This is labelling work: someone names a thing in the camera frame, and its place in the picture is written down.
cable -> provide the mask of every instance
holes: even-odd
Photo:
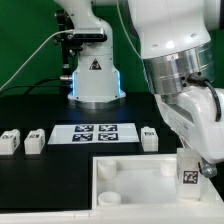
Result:
[[[219,122],[221,120],[222,117],[222,109],[221,109],[221,104],[219,101],[219,97],[217,92],[215,91],[215,89],[213,88],[213,86],[210,84],[210,82],[205,81],[205,85],[210,89],[212,96],[215,100],[215,105],[216,105],[216,122]]]
[[[128,42],[130,43],[130,45],[131,45],[133,51],[136,53],[136,55],[142,60],[141,56],[139,55],[139,53],[135,49],[134,45],[132,44],[131,39],[130,39],[130,37],[128,35],[128,32],[127,32],[127,30],[125,28],[124,21],[123,21],[122,16],[121,16],[121,10],[120,10],[120,6],[119,6],[119,0],[117,0],[117,12],[118,12],[118,16],[119,16],[119,19],[120,19],[120,22],[121,22],[121,26],[122,26],[122,28],[124,30],[124,33],[126,35],[126,38],[128,39]]]
[[[194,85],[194,86],[200,86],[200,87],[208,87],[212,93],[212,96],[215,101],[216,105],[216,118],[215,121],[219,122],[222,117],[222,109],[221,109],[221,104],[219,101],[218,94],[215,90],[215,88],[211,85],[209,79],[205,77],[198,76],[196,74],[192,74],[187,78],[187,81],[189,84]]]
[[[60,78],[49,78],[49,79],[41,80],[41,81],[35,83],[29,89],[27,89],[26,92],[24,93],[24,95],[28,95],[34,88],[36,88],[36,86],[42,85],[47,82],[53,82],[53,81],[58,81],[58,80],[60,80]]]
[[[22,66],[14,73],[14,75],[12,75],[12,77],[5,83],[2,85],[2,87],[0,88],[0,92],[19,74],[19,72],[31,61],[31,59],[44,47],[44,45],[54,36],[58,35],[58,34],[62,34],[62,33],[72,33],[73,30],[66,30],[66,31],[60,31],[60,32],[56,32],[54,34],[52,34],[50,37],[48,37],[43,44],[40,45],[39,48],[37,48],[37,50],[25,61],[24,64],[22,64]]]
[[[40,86],[40,85],[24,85],[24,86],[13,86],[13,87],[9,87],[7,89],[4,89],[2,91],[0,91],[0,95],[2,95],[3,93],[9,91],[9,90],[12,90],[12,89],[17,89],[17,88],[30,88],[30,87],[34,87],[34,88],[61,88],[61,87],[64,87],[64,88],[70,88],[69,85],[64,85],[64,86]]]

white block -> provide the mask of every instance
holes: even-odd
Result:
[[[141,142],[145,152],[157,152],[159,138],[154,128],[144,127],[141,129]]]
[[[13,155],[20,144],[20,132],[16,129],[5,131],[0,137],[0,155]]]
[[[25,142],[25,152],[27,155],[40,154],[45,144],[44,130],[31,131]]]
[[[177,150],[176,189],[180,199],[200,199],[202,184],[198,167],[200,161],[201,157],[190,148]]]

white container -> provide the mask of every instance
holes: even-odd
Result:
[[[116,161],[116,175],[102,180],[98,163],[107,160]],[[0,224],[223,224],[224,204],[209,180],[202,178],[199,201],[178,200],[175,162],[176,155],[94,158],[92,210],[4,214]],[[99,204],[99,196],[108,191],[120,195],[121,204]]]

white cube with marker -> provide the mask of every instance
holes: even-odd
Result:
[[[20,144],[18,130],[5,131],[0,137],[0,155],[13,155]]]
[[[40,154],[45,144],[44,130],[38,129],[36,131],[31,131],[24,144],[26,155]]]
[[[154,128],[144,127],[141,129],[141,142],[145,152],[157,152],[159,138]]]

warning label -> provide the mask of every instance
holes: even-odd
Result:
[[[97,59],[95,59],[92,63],[92,65],[90,66],[89,70],[102,70],[99,62],[97,61]]]

